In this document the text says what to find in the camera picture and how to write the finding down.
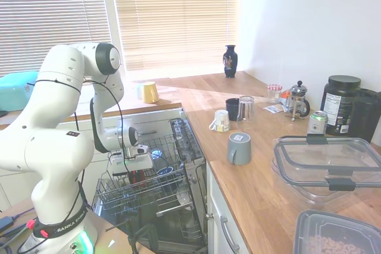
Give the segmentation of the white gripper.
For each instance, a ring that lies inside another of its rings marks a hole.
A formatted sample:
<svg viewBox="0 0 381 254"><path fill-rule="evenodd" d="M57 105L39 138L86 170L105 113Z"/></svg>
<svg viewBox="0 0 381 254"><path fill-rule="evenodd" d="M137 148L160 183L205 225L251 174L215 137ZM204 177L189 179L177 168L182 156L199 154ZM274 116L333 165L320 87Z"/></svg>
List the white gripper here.
<svg viewBox="0 0 381 254"><path fill-rule="evenodd" d="M138 155L134 158L123 158L122 153L113 153L110 158L111 172L114 175L119 175L128 172L129 183L133 184L132 171L140 170L140 181L145 180L144 170L151 169L153 166L151 155L148 153Z"/></svg>

